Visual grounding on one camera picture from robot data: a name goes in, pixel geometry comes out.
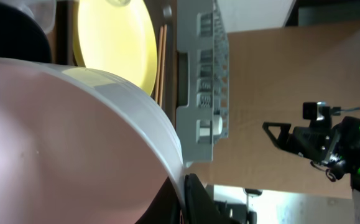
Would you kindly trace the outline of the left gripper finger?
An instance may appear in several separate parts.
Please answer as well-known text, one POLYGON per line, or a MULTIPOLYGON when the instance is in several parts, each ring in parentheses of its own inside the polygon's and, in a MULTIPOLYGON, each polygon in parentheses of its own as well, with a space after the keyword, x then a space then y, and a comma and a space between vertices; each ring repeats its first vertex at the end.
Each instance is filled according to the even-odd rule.
POLYGON ((219 213, 196 174, 188 174, 185 177, 185 205, 189 224, 238 223, 219 213))

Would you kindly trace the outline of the white bowl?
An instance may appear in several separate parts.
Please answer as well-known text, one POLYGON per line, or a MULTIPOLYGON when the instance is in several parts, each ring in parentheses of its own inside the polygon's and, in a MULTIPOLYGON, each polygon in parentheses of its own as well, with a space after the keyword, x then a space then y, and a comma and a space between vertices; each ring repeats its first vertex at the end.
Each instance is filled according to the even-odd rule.
POLYGON ((0 58, 0 223, 135 223, 164 183, 183 205, 180 140, 145 91, 0 58))

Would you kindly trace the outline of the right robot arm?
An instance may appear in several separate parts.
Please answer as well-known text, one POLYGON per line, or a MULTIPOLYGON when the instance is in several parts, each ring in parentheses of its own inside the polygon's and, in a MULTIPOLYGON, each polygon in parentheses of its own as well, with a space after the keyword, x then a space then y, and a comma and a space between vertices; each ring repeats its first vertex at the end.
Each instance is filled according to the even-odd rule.
POLYGON ((355 222, 360 223, 360 119, 350 116, 332 128, 295 127, 265 122, 263 130, 272 144, 310 160, 331 182, 350 175, 355 222))

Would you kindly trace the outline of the grey dishwasher rack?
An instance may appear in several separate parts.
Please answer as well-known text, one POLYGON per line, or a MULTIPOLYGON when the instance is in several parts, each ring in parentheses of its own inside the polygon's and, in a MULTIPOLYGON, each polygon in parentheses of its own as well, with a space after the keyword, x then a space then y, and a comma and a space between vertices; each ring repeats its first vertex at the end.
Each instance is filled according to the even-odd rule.
POLYGON ((177 3, 176 132, 185 167, 211 162, 229 135, 229 41, 215 0, 177 3))

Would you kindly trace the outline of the yellow plate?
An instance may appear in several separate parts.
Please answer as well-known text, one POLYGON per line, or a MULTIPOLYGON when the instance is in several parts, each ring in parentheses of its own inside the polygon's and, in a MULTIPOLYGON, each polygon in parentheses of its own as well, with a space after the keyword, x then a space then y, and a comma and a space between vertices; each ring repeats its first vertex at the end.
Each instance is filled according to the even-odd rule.
POLYGON ((77 65, 113 73, 151 94, 157 44, 144 1, 79 0, 74 7, 77 65))

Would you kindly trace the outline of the clear plastic bin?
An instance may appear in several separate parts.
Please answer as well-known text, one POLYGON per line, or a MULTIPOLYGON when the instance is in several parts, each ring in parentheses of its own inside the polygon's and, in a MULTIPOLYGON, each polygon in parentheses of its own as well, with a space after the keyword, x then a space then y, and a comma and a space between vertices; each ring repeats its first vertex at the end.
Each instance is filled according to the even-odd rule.
POLYGON ((0 0, 32 18, 45 34, 51 33, 55 26, 56 0, 0 0))

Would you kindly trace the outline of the black tray bin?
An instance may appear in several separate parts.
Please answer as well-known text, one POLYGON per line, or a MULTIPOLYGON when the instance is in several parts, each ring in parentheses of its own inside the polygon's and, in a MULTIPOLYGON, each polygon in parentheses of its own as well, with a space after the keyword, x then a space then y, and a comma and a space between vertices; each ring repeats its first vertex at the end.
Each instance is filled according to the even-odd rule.
POLYGON ((48 38, 40 26, 25 13, 1 2, 0 57, 52 62, 48 38))

